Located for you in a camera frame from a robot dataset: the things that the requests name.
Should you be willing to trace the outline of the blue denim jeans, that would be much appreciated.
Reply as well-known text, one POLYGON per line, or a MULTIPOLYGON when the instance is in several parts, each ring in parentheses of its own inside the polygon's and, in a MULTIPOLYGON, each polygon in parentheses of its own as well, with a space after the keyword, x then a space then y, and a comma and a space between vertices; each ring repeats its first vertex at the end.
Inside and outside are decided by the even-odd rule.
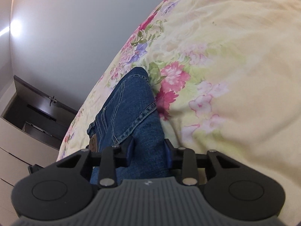
POLYGON ((164 132, 146 70, 135 67, 115 86, 87 134, 101 152, 123 145, 133 137, 135 148, 129 167, 116 169, 117 182, 169 176, 164 132))

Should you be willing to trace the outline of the dark open drawer cabinet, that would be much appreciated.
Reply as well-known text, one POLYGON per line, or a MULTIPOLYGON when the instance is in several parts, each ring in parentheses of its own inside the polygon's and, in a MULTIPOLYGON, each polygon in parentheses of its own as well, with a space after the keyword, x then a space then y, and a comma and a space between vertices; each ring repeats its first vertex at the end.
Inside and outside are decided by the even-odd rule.
POLYGON ((34 139, 60 149, 77 110, 14 76, 16 94, 3 118, 34 139))

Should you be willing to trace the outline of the floral yellow bed quilt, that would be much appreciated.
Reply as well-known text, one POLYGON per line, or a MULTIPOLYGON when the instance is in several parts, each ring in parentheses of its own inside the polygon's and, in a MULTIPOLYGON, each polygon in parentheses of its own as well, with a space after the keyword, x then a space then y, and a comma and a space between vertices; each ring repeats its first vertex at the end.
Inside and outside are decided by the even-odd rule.
POLYGON ((72 121, 59 158, 121 78, 150 76, 165 136, 216 149, 300 192, 300 0, 164 0, 130 36, 72 121))

